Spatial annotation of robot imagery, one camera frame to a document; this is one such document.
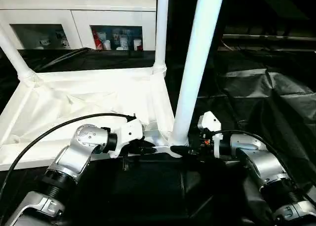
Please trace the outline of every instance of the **shelf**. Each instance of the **shelf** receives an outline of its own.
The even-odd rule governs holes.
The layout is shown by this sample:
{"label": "shelf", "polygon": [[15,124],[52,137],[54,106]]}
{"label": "shelf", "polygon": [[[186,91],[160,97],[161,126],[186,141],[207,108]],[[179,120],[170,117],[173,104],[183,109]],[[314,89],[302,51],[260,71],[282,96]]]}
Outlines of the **shelf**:
{"label": "shelf", "polygon": [[0,0],[0,9],[156,11],[156,0]]}

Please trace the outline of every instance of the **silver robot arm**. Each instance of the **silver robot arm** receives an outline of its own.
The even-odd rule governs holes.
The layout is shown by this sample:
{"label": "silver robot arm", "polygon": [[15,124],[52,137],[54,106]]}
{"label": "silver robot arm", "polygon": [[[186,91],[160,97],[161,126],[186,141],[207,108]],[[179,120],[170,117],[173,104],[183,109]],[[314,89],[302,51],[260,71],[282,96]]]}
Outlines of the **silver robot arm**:
{"label": "silver robot arm", "polygon": [[[5,226],[51,225],[50,221],[63,214],[64,205],[87,168],[92,153],[106,152],[110,158],[117,158],[125,145],[141,138],[143,128],[138,119],[125,123],[113,133],[90,124],[80,126],[70,145],[63,148],[47,168],[39,192],[29,192]],[[30,215],[29,211],[41,216]]]}
{"label": "silver robot arm", "polygon": [[[221,123],[211,112],[206,112],[200,117],[198,127],[201,131],[219,131]],[[252,179],[272,210],[276,225],[316,222],[316,208],[298,191],[278,158],[265,144],[244,134],[231,134],[228,138],[216,134],[211,138],[215,157],[229,155],[232,159],[240,160],[250,170]]]}

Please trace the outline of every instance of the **black wire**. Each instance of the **black wire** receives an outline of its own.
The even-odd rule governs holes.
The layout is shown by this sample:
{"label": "black wire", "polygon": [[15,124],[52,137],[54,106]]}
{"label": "black wire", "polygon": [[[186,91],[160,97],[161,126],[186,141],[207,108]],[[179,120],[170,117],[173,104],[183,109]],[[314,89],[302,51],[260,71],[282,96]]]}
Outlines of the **black wire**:
{"label": "black wire", "polygon": [[[75,118],[75,119],[72,119],[72,120],[69,120],[69,121],[66,121],[64,123],[61,123],[53,128],[51,128],[50,130],[46,131],[45,133],[43,133],[42,135],[40,135],[39,137],[37,137],[35,140],[33,140],[28,146],[26,146],[22,152],[16,157],[16,159],[13,161],[13,163],[11,164],[6,176],[5,176],[5,179],[3,181],[3,184],[2,184],[2,187],[1,187],[1,190],[0,190],[0,202],[1,202],[1,199],[3,197],[3,191],[5,189],[5,186],[10,178],[10,176],[12,175],[12,172],[14,170],[14,168],[16,167],[17,163],[20,161],[20,159],[23,157],[23,155],[33,146],[35,145],[37,142],[39,142],[42,138],[44,138],[45,136],[47,136],[48,134],[52,133],[53,131],[63,127],[63,126],[66,126],[68,124],[71,124],[73,122],[77,122],[77,121],[81,121],[81,120],[84,120],[84,119],[88,119],[88,118],[92,118],[92,117],[98,117],[98,116],[117,116],[117,117],[124,117],[127,119],[127,121],[131,121],[131,120],[134,120],[136,119],[136,117],[134,116],[128,116],[128,115],[123,115],[123,114],[117,114],[117,113],[98,113],[98,114],[92,114],[92,115],[87,115],[87,116],[81,116],[81,117],[78,117],[78,118]],[[2,224],[2,220],[3,220],[3,217],[5,215],[5,211],[2,213],[2,216],[1,216],[1,219],[0,219],[0,225]]]}
{"label": "black wire", "polygon": [[264,143],[268,147],[269,151],[273,151],[272,146],[267,141],[265,141],[260,136],[254,134],[254,133],[248,132],[248,131],[241,131],[241,130],[231,129],[231,130],[211,131],[211,134],[212,135],[216,135],[216,134],[227,133],[227,132],[240,133],[240,134],[246,134],[246,135],[252,136],[252,137],[256,138],[257,140],[261,141],[262,143]]}

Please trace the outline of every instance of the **white pipe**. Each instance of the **white pipe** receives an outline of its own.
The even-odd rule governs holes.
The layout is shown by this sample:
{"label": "white pipe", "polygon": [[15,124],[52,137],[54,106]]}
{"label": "white pipe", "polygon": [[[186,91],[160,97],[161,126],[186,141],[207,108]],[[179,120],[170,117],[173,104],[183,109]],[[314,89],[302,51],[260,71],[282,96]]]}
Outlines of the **white pipe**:
{"label": "white pipe", "polygon": [[169,145],[188,145],[188,132],[222,0],[197,0]]}
{"label": "white pipe", "polygon": [[156,52],[155,63],[153,65],[153,73],[163,72],[165,74],[167,70],[165,63],[165,55],[168,21],[168,2],[169,0],[158,0]]}
{"label": "white pipe", "polygon": [[33,76],[35,72],[28,67],[25,63],[24,59],[18,52],[18,50],[14,47],[11,40],[5,34],[3,28],[0,26],[0,47],[11,61],[13,67],[18,73],[19,79],[27,78]]}

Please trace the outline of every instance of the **white cylindrical pole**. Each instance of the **white cylindrical pole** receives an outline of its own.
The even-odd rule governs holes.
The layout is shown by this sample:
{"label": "white cylindrical pole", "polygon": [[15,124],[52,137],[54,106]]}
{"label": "white cylindrical pole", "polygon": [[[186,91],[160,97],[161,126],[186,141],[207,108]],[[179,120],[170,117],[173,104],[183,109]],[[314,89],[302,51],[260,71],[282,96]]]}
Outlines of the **white cylindrical pole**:
{"label": "white cylindrical pole", "polygon": [[157,6],[157,32],[156,32],[156,52],[153,73],[167,70],[165,63],[166,55],[166,36],[168,21],[168,2],[169,0],[158,0]]}
{"label": "white cylindrical pole", "polygon": [[188,145],[188,132],[222,0],[197,0],[169,145]]}
{"label": "white cylindrical pole", "polygon": [[0,46],[5,55],[8,57],[16,72],[18,73],[19,79],[27,78],[35,74],[35,72],[28,67],[24,59],[14,47],[11,40],[5,34],[3,28],[0,26]]}

